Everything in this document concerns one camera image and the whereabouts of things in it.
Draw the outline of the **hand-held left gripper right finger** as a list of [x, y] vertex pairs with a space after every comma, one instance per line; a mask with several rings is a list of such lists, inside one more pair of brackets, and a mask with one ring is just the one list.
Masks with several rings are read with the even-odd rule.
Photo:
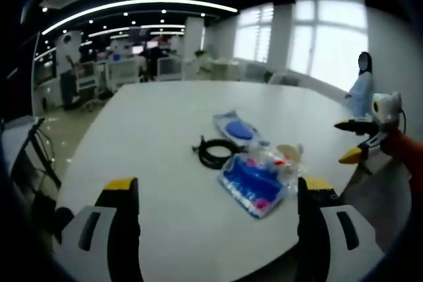
[[384, 253], [374, 227], [322, 180], [298, 179], [297, 280], [367, 281]]

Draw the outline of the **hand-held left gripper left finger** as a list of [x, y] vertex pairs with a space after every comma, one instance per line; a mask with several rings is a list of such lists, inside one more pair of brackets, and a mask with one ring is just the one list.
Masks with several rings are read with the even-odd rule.
[[54, 213], [54, 256], [73, 281], [142, 281], [137, 178], [110, 181], [94, 205]]

